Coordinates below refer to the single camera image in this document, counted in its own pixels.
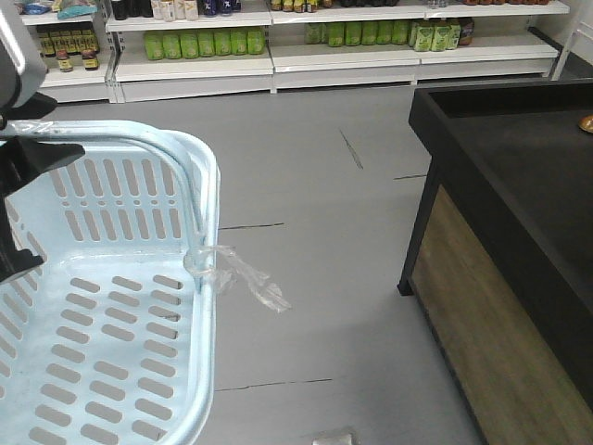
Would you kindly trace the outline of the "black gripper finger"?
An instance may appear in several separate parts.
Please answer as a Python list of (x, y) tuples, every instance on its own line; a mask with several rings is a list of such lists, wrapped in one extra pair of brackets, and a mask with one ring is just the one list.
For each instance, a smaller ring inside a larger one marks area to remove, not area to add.
[(41, 266), (44, 260), (34, 255), (29, 249), (18, 249), (11, 231), (6, 203), (1, 199), (1, 283), (18, 279), (34, 268)]

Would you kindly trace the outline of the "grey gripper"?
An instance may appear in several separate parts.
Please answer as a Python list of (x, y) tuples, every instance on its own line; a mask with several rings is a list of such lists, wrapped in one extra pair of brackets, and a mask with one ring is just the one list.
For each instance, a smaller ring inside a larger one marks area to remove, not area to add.
[[(46, 65), (15, 8), (1, 9), (1, 121), (38, 120), (57, 101), (40, 92)], [(85, 155), (78, 144), (47, 144), (21, 136), (1, 145), (1, 198), (42, 174), (67, 167)]]

